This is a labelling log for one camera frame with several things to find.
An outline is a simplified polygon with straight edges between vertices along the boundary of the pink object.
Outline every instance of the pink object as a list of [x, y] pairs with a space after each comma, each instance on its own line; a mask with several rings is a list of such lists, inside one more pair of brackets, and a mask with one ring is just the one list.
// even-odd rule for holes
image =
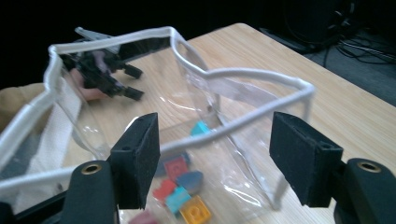
[[158, 224], [158, 222], [150, 211], [146, 209], [133, 217], [128, 224]]

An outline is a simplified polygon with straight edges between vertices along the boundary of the yellow toy block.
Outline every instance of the yellow toy block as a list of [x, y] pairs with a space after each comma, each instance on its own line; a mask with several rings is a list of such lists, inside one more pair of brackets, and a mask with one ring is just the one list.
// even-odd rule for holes
[[179, 211], [188, 224], [203, 224], [212, 217], [198, 195], [185, 202]]

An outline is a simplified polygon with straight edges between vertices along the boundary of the wooden table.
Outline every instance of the wooden table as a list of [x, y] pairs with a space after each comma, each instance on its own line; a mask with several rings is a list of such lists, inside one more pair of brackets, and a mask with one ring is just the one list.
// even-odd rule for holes
[[[242, 23], [196, 37], [189, 42], [205, 59], [209, 68], [260, 68], [299, 77], [312, 83], [317, 88], [317, 92], [313, 100], [310, 124], [344, 148], [343, 161], [351, 158], [378, 161], [396, 174], [396, 108], [394, 106]], [[140, 68], [143, 64], [142, 61], [136, 62]], [[143, 100], [145, 103], [142, 104], [148, 105], [136, 107], [132, 112], [123, 109], [120, 116], [128, 114], [127, 117], [130, 120], [135, 116], [145, 114], [148, 112], [147, 106], [158, 106], [150, 105], [150, 102], [161, 97], [163, 100], [167, 99], [167, 96], [177, 89], [173, 86], [177, 80], [166, 79], [164, 82], [163, 77], [146, 76], [143, 78], [150, 79], [147, 82], [149, 85], [142, 86], [144, 84], [139, 84], [139, 82], [131, 83], [131, 85], [136, 85], [137, 89], [147, 92]], [[160, 92], [157, 95], [150, 93], [157, 88], [168, 88], [169, 92]], [[159, 106], [159, 108], [163, 109], [163, 111], [158, 111], [160, 115], [166, 112], [175, 118], [180, 117], [179, 115], [186, 116], [186, 110], [169, 111], [165, 107]], [[103, 109], [100, 113], [102, 113], [100, 116], [109, 118], [114, 116], [111, 111], [106, 112]], [[122, 126], [125, 125], [125, 120], [120, 122], [120, 127], [113, 120], [105, 126], [112, 125], [110, 130], [116, 136], [114, 139], [117, 139], [125, 127]], [[160, 118], [160, 129], [171, 125], [172, 123], [167, 123], [166, 119]], [[329, 208], [301, 206], [294, 192], [289, 189], [280, 211], [254, 217], [248, 223], [334, 223], [332, 216], [334, 205], [332, 201]]]

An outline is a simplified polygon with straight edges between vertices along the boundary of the plastic pouch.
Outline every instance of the plastic pouch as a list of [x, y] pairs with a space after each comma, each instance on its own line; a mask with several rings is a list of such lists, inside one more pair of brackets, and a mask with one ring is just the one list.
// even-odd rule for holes
[[[160, 162], [145, 211], [121, 210], [121, 223], [142, 216], [242, 223], [281, 207], [288, 183], [269, 156], [272, 114], [307, 120], [310, 83], [254, 68], [209, 69], [172, 27], [53, 45], [49, 56], [45, 92], [0, 138], [2, 174], [24, 164], [0, 182], [2, 201], [15, 213], [66, 190], [77, 165], [105, 160], [128, 125], [152, 112]], [[87, 102], [76, 68], [109, 97]]]

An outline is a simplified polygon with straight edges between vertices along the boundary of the red block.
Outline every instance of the red block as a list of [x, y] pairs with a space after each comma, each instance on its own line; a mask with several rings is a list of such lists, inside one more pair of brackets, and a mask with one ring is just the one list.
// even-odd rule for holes
[[170, 179], [165, 179], [161, 182], [161, 186], [152, 192], [155, 199], [160, 201], [162, 204], [165, 202], [165, 198], [170, 195], [177, 185]]
[[171, 161], [167, 161], [164, 164], [165, 171], [173, 182], [176, 182], [176, 178], [189, 171], [187, 163], [184, 161], [182, 156], [179, 156]]

